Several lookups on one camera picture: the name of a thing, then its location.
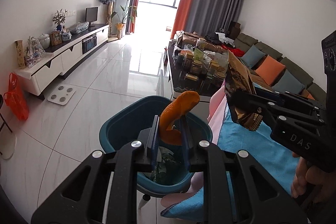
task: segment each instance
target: red bag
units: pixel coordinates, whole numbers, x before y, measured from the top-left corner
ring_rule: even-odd
[[[8,92],[6,92],[3,97],[6,105],[10,107],[19,120],[25,121],[28,119],[29,108],[22,94],[19,79],[16,74],[11,73],[9,75]]]

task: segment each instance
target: teal trash bin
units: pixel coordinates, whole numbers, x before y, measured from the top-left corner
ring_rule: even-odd
[[[152,127],[154,116],[161,115],[162,111],[170,103],[171,101],[165,97],[148,96],[126,107],[107,120],[99,132],[100,145],[105,153],[119,150],[123,145],[136,140],[140,131]],[[188,113],[186,118],[191,132],[200,131],[205,140],[212,141],[211,129],[204,121],[192,113]],[[179,129],[179,121],[175,121],[175,126]],[[174,158],[182,164],[173,173],[167,172],[170,185],[155,183],[144,174],[138,173],[138,190],[154,197],[163,197],[170,193],[187,191],[194,173],[189,173],[184,166],[182,147],[169,145],[161,140],[159,146],[164,146],[174,152]]]

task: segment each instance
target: potted plant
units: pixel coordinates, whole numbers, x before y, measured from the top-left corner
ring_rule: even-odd
[[[63,12],[62,10],[63,9],[61,9],[60,11],[57,11],[54,15],[54,18],[52,19],[55,25],[57,24],[56,29],[58,31],[62,30],[61,23],[65,22],[65,13],[67,12],[67,10],[65,10],[65,12]]]
[[[117,34],[118,39],[121,39],[121,37],[122,37],[122,31],[123,31],[123,28],[124,28],[125,25],[126,25],[126,23],[125,23],[126,20],[127,20],[128,18],[130,18],[131,21],[132,21],[132,23],[134,23],[134,18],[137,17],[137,7],[136,7],[136,6],[129,6],[129,7],[126,8],[126,5],[125,5],[125,7],[122,7],[122,6],[120,5],[120,7],[121,7],[122,10],[123,10],[123,14],[122,14],[122,17],[121,17],[121,18],[120,18],[120,16],[118,15],[118,13],[116,13],[116,15],[119,17],[119,21],[120,21],[120,23],[117,23],[117,24],[115,25],[115,26],[117,27],[117,30],[118,30],[118,34]],[[129,16],[129,15],[128,15],[129,11],[133,11],[133,15],[134,15],[134,16]]]

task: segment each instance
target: blue towel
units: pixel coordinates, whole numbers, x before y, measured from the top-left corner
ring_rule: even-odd
[[[292,157],[290,150],[270,138],[271,129],[264,122],[257,131],[251,132],[232,122],[228,106],[226,111],[219,133],[219,148],[233,153],[247,150],[290,193],[298,159]],[[203,188],[191,198],[166,208],[161,216],[203,221]]]

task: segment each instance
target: white tile floor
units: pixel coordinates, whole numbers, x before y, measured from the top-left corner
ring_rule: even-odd
[[[44,90],[47,98],[59,83],[72,85],[76,92],[67,105],[30,96],[27,121],[11,120],[16,151],[10,160],[1,160],[0,183],[28,223],[36,208],[80,162],[101,149],[103,123],[139,98],[156,94],[168,36],[144,37],[132,34],[107,43],[68,78],[56,79]],[[181,222],[161,217],[162,209],[160,199],[152,198],[138,212],[138,223]]]

